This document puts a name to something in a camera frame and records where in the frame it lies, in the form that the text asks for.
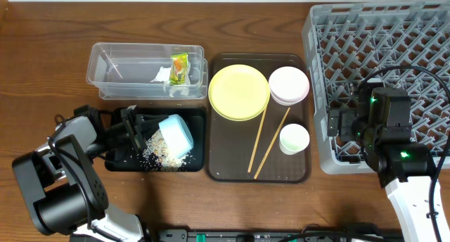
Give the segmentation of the rice and nut leftovers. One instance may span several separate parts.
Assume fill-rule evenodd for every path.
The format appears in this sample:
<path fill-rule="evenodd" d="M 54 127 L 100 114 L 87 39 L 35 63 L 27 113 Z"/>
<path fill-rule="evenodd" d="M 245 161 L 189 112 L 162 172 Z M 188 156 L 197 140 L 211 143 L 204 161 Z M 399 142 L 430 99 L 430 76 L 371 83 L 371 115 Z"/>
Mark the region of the rice and nut leftovers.
<path fill-rule="evenodd" d="M 190 152 L 180 158 L 175 158 L 169 150 L 161 131 L 158 129 L 146 142 L 147 148 L 139 159 L 140 168 L 145 171 L 179 172 L 195 159 Z"/>

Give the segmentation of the light blue bowl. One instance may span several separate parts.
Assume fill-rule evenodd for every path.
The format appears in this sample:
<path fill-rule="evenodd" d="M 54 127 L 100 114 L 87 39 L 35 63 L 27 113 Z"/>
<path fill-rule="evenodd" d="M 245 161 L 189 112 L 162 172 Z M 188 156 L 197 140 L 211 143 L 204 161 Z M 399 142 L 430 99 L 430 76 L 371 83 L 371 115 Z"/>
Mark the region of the light blue bowl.
<path fill-rule="evenodd" d="M 173 158 L 181 159 L 192 150 L 194 145 L 192 134 L 180 115 L 169 115 L 158 126 Z"/>

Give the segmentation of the green snack wrapper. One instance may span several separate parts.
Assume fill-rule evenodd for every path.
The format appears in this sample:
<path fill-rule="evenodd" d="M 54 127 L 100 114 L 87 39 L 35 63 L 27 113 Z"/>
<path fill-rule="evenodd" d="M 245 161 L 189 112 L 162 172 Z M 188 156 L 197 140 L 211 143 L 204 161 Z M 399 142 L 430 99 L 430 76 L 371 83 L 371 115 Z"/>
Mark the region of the green snack wrapper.
<path fill-rule="evenodd" d="M 187 53 L 179 53 L 172 55 L 171 70 L 169 74 L 169 81 L 173 85 L 185 84 L 186 76 L 189 72 L 189 62 Z"/>

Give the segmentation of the white cup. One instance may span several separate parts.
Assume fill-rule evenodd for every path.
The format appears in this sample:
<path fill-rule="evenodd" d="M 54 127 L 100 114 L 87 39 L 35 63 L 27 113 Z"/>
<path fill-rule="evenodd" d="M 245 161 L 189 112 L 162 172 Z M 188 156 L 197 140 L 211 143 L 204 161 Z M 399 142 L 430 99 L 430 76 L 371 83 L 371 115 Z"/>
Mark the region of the white cup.
<path fill-rule="evenodd" d="M 299 124 L 286 125 L 279 134 L 280 150 L 286 155 L 294 155 L 304 151 L 309 146 L 309 143 L 309 132 Z"/>

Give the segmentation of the pink round plate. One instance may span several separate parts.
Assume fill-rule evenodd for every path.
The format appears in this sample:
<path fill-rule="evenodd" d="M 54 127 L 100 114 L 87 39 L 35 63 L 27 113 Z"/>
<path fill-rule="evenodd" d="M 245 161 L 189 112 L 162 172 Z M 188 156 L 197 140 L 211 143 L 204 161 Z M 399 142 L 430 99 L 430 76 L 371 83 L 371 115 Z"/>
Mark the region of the pink round plate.
<path fill-rule="evenodd" d="M 271 73 L 269 89 L 275 102 L 283 106 L 292 106 L 307 97 L 309 79 L 302 70 L 284 66 Z"/>

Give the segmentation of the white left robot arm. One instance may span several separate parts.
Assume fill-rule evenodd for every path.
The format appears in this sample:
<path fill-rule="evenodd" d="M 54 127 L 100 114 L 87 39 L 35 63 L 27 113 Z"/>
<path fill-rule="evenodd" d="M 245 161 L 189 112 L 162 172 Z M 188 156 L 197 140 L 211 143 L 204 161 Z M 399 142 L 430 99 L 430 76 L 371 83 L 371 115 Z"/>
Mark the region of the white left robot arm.
<path fill-rule="evenodd" d="M 85 105 L 74 115 L 54 117 L 56 129 L 46 143 L 12 162 L 15 180 L 35 228 L 70 241 L 151 241 L 153 235 L 136 214 L 111 204 L 93 160 L 120 149 L 140 158 L 146 141 L 167 115 L 146 115 L 137 106 L 109 113 Z"/>

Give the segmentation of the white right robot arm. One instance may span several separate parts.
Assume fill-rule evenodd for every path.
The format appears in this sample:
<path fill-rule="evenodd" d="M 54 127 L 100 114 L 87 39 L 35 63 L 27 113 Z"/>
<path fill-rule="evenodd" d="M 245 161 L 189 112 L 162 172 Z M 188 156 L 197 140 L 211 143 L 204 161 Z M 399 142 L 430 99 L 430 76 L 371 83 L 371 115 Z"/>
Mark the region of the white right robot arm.
<path fill-rule="evenodd" d="M 438 169 L 430 149 L 411 140 L 411 98 L 403 89 L 378 84 L 357 91 L 355 108 L 328 112 L 328 136 L 355 141 L 376 172 L 398 217 L 405 241 L 445 241 Z"/>

